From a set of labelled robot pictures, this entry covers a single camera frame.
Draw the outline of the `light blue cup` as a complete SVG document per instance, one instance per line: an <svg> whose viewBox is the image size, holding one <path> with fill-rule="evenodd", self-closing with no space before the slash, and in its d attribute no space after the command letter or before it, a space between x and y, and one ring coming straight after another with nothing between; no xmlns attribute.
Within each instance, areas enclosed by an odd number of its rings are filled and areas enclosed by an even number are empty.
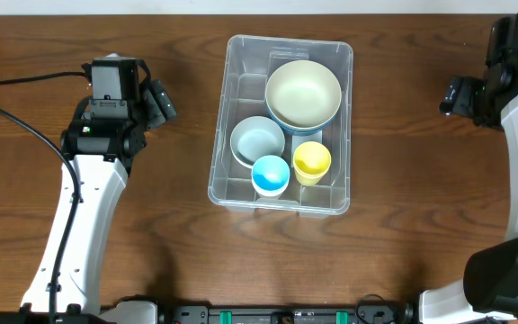
<svg viewBox="0 0 518 324"><path fill-rule="evenodd" d="M290 167L281 157L269 155L257 159L251 169L255 187L266 191L284 190L290 181Z"/></svg>

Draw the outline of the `white label in container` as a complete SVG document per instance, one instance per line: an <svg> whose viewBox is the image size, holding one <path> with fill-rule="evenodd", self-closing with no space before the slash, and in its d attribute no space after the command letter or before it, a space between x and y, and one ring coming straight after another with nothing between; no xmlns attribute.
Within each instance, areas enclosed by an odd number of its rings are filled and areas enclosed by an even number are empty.
<svg viewBox="0 0 518 324"><path fill-rule="evenodd" d="M294 151L299 145L308 141L322 142L323 131L318 131L309 135L292 135L291 136L291 150Z"/></svg>

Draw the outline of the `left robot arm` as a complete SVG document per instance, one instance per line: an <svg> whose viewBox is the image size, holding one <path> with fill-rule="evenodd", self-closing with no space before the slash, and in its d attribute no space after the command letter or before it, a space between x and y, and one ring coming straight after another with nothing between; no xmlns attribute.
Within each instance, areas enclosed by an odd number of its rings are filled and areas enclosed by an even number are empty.
<svg viewBox="0 0 518 324"><path fill-rule="evenodd" d="M0 323L162 323L164 308L133 296L104 310L100 282L107 238L146 133L176 117L160 81L138 58L110 55L83 66L93 93L62 132L62 189L37 274Z"/></svg>

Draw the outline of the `yellow cup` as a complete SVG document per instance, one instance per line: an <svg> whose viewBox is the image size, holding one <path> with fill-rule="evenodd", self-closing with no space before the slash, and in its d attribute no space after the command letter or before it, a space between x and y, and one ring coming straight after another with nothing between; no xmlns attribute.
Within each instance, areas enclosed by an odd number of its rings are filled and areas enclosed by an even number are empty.
<svg viewBox="0 0 518 324"><path fill-rule="evenodd" d="M316 185L318 182L321 181L321 179L323 178L323 176L325 174L326 173L323 172L323 173L319 173L316 175L311 175L311 174L308 174L308 173L305 173L305 172L299 170L298 168L295 168L296 179L298 180L298 182L301 185L304 185L304 186Z"/></svg>
<svg viewBox="0 0 518 324"><path fill-rule="evenodd" d="M296 147L293 153L293 166L308 176L324 175L331 166L332 157L322 143L307 141Z"/></svg>

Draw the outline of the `dark blue bowl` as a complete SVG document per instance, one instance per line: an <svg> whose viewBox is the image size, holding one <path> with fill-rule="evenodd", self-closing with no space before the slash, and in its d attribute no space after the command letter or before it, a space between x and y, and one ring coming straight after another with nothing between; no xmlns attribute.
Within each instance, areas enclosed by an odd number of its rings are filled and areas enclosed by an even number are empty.
<svg viewBox="0 0 518 324"><path fill-rule="evenodd" d="M335 119L335 117L333 117L329 121L327 121L327 122L323 123L322 125L319 125L315 128L300 129L300 128L292 127L292 126L284 123L283 121L278 119L271 110L269 110L268 113L269 113L269 117L272 118L284 131L290 133L291 135L297 135L297 136L307 136L307 135L315 134L318 131L322 131L327 126L330 126Z"/></svg>

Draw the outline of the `white bowl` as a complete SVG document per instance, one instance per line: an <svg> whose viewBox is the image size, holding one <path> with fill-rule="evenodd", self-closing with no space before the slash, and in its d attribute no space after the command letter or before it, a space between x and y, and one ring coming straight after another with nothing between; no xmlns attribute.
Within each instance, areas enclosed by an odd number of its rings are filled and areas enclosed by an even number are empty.
<svg viewBox="0 0 518 324"><path fill-rule="evenodd" d="M240 155L239 153L233 153L233 158L239 165L243 167L246 167L248 169L251 169L253 167L254 161Z"/></svg>

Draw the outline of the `cream cup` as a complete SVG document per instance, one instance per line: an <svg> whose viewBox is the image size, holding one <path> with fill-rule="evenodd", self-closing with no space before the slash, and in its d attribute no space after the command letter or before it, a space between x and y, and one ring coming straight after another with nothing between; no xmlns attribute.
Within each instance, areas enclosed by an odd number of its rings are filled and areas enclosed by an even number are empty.
<svg viewBox="0 0 518 324"><path fill-rule="evenodd" d="M279 199L281 197L282 193L279 193L276 195L259 193L258 195L260 198L265 198L265 199Z"/></svg>

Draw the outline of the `beige bowl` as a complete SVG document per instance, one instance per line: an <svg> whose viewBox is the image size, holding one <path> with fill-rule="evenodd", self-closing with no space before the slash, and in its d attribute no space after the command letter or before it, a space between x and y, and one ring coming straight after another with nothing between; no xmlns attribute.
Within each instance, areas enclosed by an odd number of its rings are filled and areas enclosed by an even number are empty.
<svg viewBox="0 0 518 324"><path fill-rule="evenodd" d="M294 60L278 67L265 88L268 111L300 129L315 128L335 117L342 89L335 74L311 60Z"/></svg>

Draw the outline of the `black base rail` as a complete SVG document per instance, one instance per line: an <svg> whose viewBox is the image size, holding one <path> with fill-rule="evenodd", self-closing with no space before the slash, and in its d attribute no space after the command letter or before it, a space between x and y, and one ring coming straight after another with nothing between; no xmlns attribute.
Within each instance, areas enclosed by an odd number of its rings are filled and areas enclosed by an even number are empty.
<svg viewBox="0 0 518 324"><path fill-rule="evenodd" d="M177 307L165 316L173 324L417 324L412 305L364 301L349 308Z"/></svg>

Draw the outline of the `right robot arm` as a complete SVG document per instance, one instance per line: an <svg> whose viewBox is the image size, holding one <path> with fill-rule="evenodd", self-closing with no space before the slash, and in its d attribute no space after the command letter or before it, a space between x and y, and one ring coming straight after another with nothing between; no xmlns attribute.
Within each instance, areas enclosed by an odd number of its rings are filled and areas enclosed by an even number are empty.
<svg viewBox="0 0 518 324"><path fill-rule="evenodd" d="M439 110L505 134L510 212L504 242L473 254L462 279L422 292L418 323L502 323L518 320L518 14L492 26L483 77L456 76Z"/></svg>

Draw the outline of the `grey bowl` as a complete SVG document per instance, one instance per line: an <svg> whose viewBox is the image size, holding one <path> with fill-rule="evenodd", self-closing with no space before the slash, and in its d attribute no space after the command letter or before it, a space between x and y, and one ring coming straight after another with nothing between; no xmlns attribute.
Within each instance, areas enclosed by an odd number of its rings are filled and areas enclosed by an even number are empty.
<svg viewBox="0 0 518 324"><path fill-rule="evenodd" d="M281 127L267 117L248 117L231 132L232 155L239 153L254 162L263 156L281 156L284 148L285 136Z"/></svg>

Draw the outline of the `clear plastic storage container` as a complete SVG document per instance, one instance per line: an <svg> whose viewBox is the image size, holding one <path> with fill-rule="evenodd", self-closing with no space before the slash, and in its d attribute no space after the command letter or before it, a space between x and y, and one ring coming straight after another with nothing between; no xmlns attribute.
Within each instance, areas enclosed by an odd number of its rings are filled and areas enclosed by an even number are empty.
<svg viewBox="0 0 518 324"><path fill-rule="evenodd" d="M279 199L260 198L252 186L251 170L239 165L230 149L235 126L252 116L268 116L265 88L280 66L293 60L311 60L329 68L342 89L335 119L324 128L322 144L331 153L329 171L313 186L290 180ZM235 35L228 41L224 77L210 165L210 200L238 212L271 209L301 216L340 215L350 206L353 49L341 41L300 40ZM285 135L282 156L292 161L291 134Z"/></svg>

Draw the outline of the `pink cup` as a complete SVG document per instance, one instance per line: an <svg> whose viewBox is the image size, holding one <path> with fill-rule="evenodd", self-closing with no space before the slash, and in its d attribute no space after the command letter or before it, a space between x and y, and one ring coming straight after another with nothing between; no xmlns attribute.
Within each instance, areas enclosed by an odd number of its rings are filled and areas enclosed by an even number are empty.
<svg viewBox="0 0 518 324"><path fill-rule="evenodd" d="M266 189L263 189L262 187L260 187L258 184L253 183L253 187L258 194L276 195L276 194L283 194L283 192L287 189L288 186L285 184L275 190L266 190Z"/></svg>

